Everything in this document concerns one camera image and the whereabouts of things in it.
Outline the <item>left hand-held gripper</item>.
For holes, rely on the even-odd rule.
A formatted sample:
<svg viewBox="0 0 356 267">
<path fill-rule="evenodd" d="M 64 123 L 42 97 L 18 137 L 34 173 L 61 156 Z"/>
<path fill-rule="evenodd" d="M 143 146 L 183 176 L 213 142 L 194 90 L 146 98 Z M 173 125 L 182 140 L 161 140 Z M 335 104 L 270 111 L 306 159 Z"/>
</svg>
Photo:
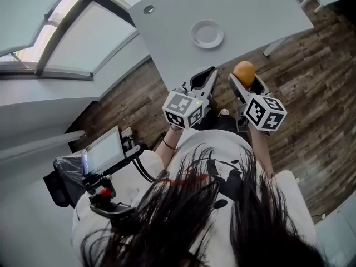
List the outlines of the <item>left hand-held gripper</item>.
<svg viewBox="0 0 356 267">
<path fill-rule="evenodd" d="M 199 122 L 205 116 L 218 73 L 215 66 L 190 72 L 182 86 L 169 92 L 162 107 L 166 121 L 185 130 Z"/>
</svg>

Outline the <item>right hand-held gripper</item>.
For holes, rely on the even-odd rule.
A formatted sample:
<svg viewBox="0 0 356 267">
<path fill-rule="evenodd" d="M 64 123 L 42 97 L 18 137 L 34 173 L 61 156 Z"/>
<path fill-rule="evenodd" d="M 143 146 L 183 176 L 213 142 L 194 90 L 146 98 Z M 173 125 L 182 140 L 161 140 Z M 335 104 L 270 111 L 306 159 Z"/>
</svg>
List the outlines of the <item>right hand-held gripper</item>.
<svg viewBox="0 0 356 267">
<path fill-rule="evenodd" d="M 243 104 L 238 108 L 238 113 L 259 131 L 277 131 L 287 111 L 279 99 L 256 95 L 271 94 L 264 81 L 255 74 L 251 85 L 251 92 L 255 94 L 250 94 L 233 73 L 228 75 L 228 81 L 235 97 Z"/>
</svg>

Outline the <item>brown potato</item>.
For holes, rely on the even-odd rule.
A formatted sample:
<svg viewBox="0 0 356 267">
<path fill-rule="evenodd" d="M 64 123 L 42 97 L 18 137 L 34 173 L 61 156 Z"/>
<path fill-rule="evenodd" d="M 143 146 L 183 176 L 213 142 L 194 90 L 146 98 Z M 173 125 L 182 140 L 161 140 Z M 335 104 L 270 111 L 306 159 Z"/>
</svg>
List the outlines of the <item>brown potato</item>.
<svg viewBox="0 0 356 267">
<path fill-rule="evenodd" d="M 255 80 L 255 71 L 256 69 L 251 62 L 241 61 L 234 67 L 233 74 L 248 89 Z"/>
</svg>

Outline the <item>white plate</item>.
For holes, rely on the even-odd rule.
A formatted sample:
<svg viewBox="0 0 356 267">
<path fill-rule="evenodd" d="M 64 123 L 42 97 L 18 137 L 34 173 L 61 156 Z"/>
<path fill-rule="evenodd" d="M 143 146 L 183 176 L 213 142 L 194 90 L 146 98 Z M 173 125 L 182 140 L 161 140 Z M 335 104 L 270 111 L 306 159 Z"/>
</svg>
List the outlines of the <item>white plate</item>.
<svg viewBox="0 0 356 267">
<path fill-rule="evenodd" d="M 223 42 L 224 31 L 215 21 L 202 20 L 193 25 L 190 37 L 196 46 L 203 49 L 211 49 Z"/>
</svg>

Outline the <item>person's right forearm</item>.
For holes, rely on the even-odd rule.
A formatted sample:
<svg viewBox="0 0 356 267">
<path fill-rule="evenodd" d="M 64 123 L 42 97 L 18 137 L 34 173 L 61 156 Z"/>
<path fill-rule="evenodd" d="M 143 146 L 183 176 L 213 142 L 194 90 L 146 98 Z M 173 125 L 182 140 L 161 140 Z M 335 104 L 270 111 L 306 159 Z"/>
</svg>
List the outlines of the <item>person's right forearm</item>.
<svg viewBox="0 0 356 267">
<path fill-rule="evenodd" d="M 249 126 L 249 130 L 254 155 L 264 169 L 267 177 L 272 178 L 274 176 L 274 170 L 269 154 L 266 134 L 262 131 L 258 131 L 254 126 Z"/>
</svg>

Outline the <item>person's left forearm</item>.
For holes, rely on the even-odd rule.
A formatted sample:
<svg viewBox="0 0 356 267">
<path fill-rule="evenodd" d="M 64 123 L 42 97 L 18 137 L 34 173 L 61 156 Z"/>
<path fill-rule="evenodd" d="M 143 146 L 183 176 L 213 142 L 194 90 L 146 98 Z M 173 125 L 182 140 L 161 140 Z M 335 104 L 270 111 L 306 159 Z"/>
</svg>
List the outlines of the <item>person's left forearm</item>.
<svg viewBox="0 0 356 267">
<path fill-rule="evenodd" d="M 183 128 L 171 125 L 163 140 L 159 144 L 155 153 L 161 158 L 164 169 L 166 169 L 173 158 L 177 149 L 181 136 L 184 132 Z"/>
</svg>

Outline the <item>person's black trousers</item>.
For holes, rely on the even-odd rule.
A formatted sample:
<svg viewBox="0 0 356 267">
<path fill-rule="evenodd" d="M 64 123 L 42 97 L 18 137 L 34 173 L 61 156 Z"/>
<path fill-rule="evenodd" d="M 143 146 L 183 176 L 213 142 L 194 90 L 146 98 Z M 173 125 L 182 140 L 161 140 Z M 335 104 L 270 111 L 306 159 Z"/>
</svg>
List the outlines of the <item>person's black trousers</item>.
<svg viewBox="0 0 356 267">
<path fill-rule="evenodd" d="M 239 136 L 236 120 L 231 115 L 216 115 L 209 111 L 192 129 L 207 139 L 220 136 Z"/>
</svg>

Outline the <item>white printed t-shirt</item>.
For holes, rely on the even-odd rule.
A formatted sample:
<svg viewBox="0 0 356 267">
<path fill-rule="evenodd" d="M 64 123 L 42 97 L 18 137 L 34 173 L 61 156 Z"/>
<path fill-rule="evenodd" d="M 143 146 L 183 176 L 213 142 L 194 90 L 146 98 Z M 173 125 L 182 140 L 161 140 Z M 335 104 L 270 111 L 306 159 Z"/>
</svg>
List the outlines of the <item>white printed t-shirt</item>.
<svg viewBox="0 0 356 267">
<path fill-rule="evenodd" d="M 227 204 L 213 213 L 214 228 L 203 261 L 209 267 L 233 267 L 233 251 L 228 238 L 228 223 L 233 203 L 230 193 L 237 188 L 238 183 L 232 179 L 232 173 L 233 170 L 239 170 L 240 164 L 244 162 L 242 159 L 245 155 L 243 148 L 248 149 L 250 145 L 242 137 L 232 132 L 222 130 L 186 131 L 179 142 L 177 153 L 168 165 L 170 175 L 176 175 L 178 165 L 184 156 L 192 155 L 194 149 L 202 151 L 206 148 L 213 150 L 212 160 L 206 161 L 208 171 L 216 173 L 224 181 L 223 192 L 217 198 L 226 200 Z M 317 243 L 316 230 L 293 174 L 290 171 L 283 171 L 277 175 L 273 183 L 281 188 L 286 197 L 287 211 L 291 216 L 288 228 L 294 225 L 303 242 L 315 245 Z M 113 186 L 117 191 L 117 199 L 136 206 L 144 192 L 147 191 L 149 183 L 139 175 L 133 164 L 129 164 L 114 173 Z M 71 243 L 76 255 L 80 254 L 80 243 L 89 232 L 110 227 L 107 218 L 90 209 L 88 197 L 88 193 L 81 196 L 73 215 Z"/>
</svg>

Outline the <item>large white table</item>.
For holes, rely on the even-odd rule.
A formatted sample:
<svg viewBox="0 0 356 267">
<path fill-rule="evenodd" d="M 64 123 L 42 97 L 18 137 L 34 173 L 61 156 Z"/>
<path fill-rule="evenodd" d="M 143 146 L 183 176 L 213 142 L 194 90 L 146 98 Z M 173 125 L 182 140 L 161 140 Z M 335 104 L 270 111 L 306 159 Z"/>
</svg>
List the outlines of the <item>large white table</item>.
<svg viewBox="0 0 356 267">
<path fill-rule="evenodd" d="M 155 10 L 146 15 L 150 4 Z M 197 68 L 223 65 L 313 28 L 296 0 L 141 0 L 129 13 L 169 90 Z M 203 49 L 191 40 L 193 25 L 202 20 L 224 31 L 219 46 Z"/>
</svg>

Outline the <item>small monitor screen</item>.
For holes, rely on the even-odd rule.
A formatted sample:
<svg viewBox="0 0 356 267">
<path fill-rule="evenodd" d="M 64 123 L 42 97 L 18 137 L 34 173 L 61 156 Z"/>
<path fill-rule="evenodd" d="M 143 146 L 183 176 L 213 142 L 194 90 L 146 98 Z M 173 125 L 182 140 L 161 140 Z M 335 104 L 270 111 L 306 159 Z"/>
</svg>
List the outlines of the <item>small monitor screen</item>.
<svg viewBox="0 0 356 267">
<path fill-rule="evenodd" d="M 124 159 L 120 132 L 115 126 L 84 149 L 82 175 L 102 174 Z"/>
</svg>

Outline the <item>black framed window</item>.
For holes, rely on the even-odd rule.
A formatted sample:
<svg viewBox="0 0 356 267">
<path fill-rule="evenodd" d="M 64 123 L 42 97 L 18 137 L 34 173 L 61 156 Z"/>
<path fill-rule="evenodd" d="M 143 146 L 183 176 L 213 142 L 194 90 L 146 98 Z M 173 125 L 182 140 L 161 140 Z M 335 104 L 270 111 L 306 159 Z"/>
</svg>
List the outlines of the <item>black framed window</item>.
<svg viewBox="0 0 356 267">
<path fill-rule="evenodd" d="M 137 34 L 121 0 L 0 0 L 0 81 L 92 81 Z"/>
</svg>

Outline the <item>clear plastic wrap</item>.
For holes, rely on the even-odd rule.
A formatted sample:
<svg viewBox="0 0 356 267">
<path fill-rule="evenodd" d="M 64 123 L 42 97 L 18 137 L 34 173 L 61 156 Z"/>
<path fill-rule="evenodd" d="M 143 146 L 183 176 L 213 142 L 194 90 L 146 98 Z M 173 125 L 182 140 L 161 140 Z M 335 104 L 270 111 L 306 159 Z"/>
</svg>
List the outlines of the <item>clear plastic wrap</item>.
<svg viewBox="0 0 356 267">
<path fill-rule="evenodd" d="M 67 156 L 60 156 L 54 159 L 53 167 L 61 175 L 71 179 L 81 179 L 82 177 L 82 151 L 75 152 Z"/>
</svg>

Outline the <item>black office chair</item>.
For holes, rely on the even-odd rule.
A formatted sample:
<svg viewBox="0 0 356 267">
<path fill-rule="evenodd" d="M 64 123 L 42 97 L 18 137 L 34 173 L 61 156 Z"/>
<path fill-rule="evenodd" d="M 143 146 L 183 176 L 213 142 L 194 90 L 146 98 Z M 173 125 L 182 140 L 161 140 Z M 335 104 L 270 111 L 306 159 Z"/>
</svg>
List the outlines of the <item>black office chair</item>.
<svg viewBox="0 0 356 267">
<path fill-rule="evenodd" d="M 43 178 L 53 202 L 59 207 L 74 208 L 85 193 L 81 179 L 71 179 L 61 175 L 53 167 L 53 171 Z"/>
</svg>

